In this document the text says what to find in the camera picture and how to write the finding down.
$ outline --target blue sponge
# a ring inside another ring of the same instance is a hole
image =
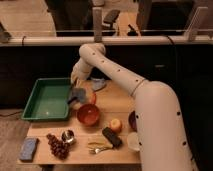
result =
[[[21,161],[32,161],[38,142],[38,138],[26,138],[22,145],[19,159]]]

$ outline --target green tray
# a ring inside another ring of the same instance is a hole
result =
[[[28,99],[22,119],[28,121],[66,120],[69,114],[67,105],[69,91],[68,78],[38,79]]]

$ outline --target bowl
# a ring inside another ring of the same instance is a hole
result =
[[[77,119],[86,126],[92,126],[100,118],[100,110],[94,104],[84,104],[77,110]]]
[[[130,127],[131,127],[134,131],[137,131],[136,118],[135,118],[135,111],[132,111],[132,112],[129,114],[128,121],[129,121]]]
[[[140,151],[137,132],[131,132],[127,135],[127,145],[133,151]]]

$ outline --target grapes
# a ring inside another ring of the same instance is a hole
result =
[[[47,134],[48,144],[50,145],[51,153],[61,160],[67,158],[69,154],[70,144],[59,140],[55,135]]]

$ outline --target dark background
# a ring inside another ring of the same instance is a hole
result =
[[[0,47],[0,107],[25,107],[35,80],[69,77],[79,47]],[[106,46],[107,57],[177,93],[201,171],[213,170],[212,45]],[[93,77],[105,77],[94,69]]]

